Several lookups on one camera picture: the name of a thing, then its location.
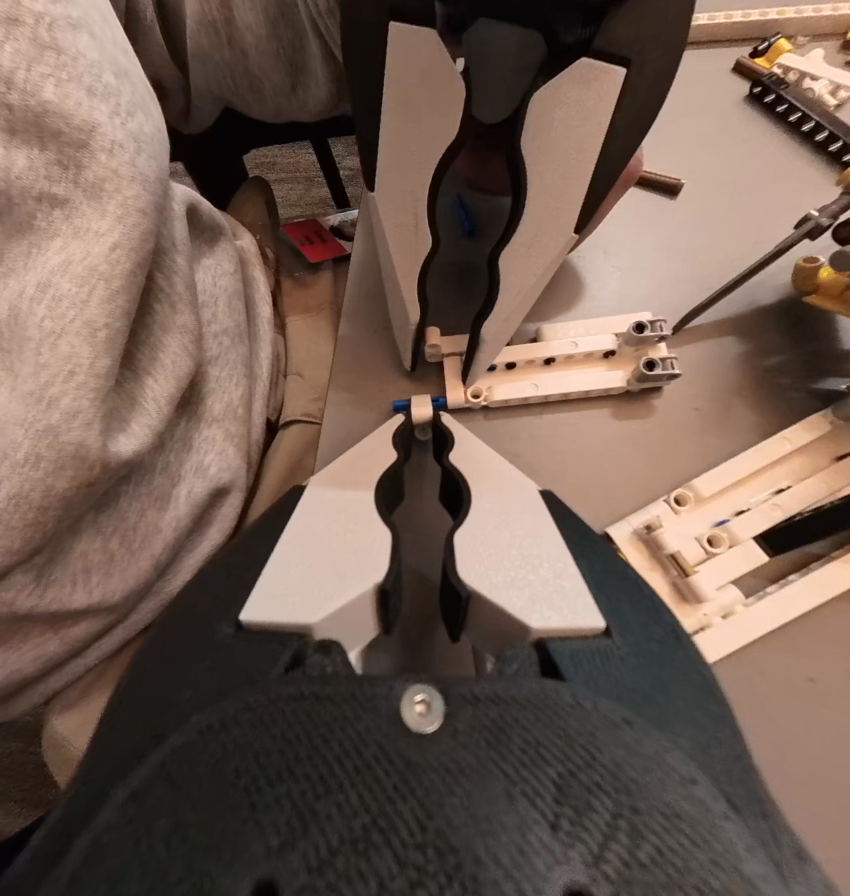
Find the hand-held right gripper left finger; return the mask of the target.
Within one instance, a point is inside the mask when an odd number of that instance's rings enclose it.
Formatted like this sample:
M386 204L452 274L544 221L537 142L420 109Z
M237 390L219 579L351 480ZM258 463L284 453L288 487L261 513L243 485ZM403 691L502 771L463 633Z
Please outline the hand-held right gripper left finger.
M396 414L303 488L240 614L255 631L334 641L357 655L395 629L402 604L395 515L414 440Z

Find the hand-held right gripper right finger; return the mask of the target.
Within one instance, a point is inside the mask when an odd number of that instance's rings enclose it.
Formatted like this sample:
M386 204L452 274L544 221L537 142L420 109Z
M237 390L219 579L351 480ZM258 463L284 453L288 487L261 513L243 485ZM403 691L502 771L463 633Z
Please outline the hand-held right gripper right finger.
M451 520L439 606L453 643L497 657L607 623L537 484L447 412L435 415L438 499Z

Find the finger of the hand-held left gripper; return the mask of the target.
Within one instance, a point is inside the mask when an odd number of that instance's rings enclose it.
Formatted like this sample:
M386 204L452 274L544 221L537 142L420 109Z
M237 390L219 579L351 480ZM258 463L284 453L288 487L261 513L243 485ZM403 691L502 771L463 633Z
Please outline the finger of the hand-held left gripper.
M374 194L367 200L386 306L403 367L426 313L419 276L432 248L429 190L464 111L464 78L437 32L389 25Z
M576 243L576 228L610 119L623 67L582 58L533 93L519 146L523 205L498 256L498 296L466 352L464 384L498 358Z

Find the white connector with blue pin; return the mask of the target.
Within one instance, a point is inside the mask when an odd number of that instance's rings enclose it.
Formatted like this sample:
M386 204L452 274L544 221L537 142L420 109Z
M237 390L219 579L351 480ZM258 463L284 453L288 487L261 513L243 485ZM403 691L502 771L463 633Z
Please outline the white connector with blue pin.
M395 399L391 403L392 412L408 416L415 437L423 442L432 438L434 414L447 409L446 396L431 396L427 393L419 393L408 399Z

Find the white lego beam assembly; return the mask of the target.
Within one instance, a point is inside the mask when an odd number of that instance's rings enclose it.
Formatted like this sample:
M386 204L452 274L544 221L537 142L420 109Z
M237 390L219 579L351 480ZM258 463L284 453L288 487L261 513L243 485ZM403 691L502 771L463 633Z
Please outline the white lego beam assembly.
M502 408L664 388L682 375L667 320L651 312L540 325L510 344L472 385L462 376L468 336L425 334L427 362L443 367L446 409Z

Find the lego helicopter model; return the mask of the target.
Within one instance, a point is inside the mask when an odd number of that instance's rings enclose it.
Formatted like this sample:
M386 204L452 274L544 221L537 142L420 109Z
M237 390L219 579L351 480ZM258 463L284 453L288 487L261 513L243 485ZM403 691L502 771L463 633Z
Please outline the lego helicopter model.
M850 381L606 535L717 662L850 590Z

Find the person's left forearm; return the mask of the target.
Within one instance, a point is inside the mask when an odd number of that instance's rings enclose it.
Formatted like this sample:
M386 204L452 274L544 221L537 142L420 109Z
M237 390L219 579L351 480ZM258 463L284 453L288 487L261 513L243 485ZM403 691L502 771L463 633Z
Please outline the person's left forearm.
M270 124L350 112L337 1L118 1L168 124L200 133L232 109Z

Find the long white lego beam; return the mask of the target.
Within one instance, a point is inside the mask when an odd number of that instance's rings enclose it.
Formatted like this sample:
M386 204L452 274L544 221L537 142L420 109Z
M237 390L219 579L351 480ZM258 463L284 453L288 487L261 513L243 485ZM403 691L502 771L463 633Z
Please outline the long white lego beam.
M695 13L688 45L759 40L778 32L786 37L843 37L850 30L850 2L795 5L763 2Z

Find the white lego connector cluster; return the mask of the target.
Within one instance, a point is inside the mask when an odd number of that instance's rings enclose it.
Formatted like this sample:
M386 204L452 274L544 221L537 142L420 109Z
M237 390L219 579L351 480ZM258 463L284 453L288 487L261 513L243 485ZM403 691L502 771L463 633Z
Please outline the white lego connector cluster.
M773 62L771 71L828 109L838 109L850 101L850 71L829 64L821 48L803 55L785 53Z

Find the long black lego beam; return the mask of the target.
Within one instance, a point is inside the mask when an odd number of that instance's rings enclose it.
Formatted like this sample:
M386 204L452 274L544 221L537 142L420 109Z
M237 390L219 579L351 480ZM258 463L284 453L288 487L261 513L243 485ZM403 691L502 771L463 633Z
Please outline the long black lego beam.
M775 74L750 82L747 99L821 158L850 167L850 124Z

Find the person's left hand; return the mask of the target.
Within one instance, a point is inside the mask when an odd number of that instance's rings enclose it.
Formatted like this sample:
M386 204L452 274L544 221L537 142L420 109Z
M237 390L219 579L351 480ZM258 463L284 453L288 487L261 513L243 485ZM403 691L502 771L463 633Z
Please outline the person's left hand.
M608 217L610 211L620 202L620 200L631 190L643 174L644 170L644 153L643 146L640 146L632 155L624 171L618 177L615 184L611 187L608 195L600 204L598 210L593 216L590 224L598 225Z

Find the red foil packet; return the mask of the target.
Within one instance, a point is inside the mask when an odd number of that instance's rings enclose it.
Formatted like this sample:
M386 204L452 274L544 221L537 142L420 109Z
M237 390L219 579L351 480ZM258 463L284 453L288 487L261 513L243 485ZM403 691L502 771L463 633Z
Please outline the red foil packet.
M281 234L305 263L322 265L351 255L352 241L339 238L337 227L329 218L301 218L283 223Z

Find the brown shoe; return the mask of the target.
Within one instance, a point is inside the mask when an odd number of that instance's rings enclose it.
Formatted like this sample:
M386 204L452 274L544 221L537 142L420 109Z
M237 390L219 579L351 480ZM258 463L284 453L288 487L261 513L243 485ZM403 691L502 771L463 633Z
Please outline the brown shoe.
M277 244L281 218L269 180L262 175L248 178L229 201L227 214L242 225L255 240L273 298L276 299L281 285Z

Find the black chair frame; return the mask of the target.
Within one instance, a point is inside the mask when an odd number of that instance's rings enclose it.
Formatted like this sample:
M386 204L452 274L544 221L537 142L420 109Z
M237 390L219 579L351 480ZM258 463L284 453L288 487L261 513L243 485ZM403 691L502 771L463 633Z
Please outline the black chair frame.
M170 162L183 165L198 192L219 210L227 209L249 178L245 163L249 152L297 142L308 143L314 151L335 209L351 207L330 147L333 138L355 135L354 123L349 116L277 125L227 108L202 132L182 133L172 126L168 126L167 131Z

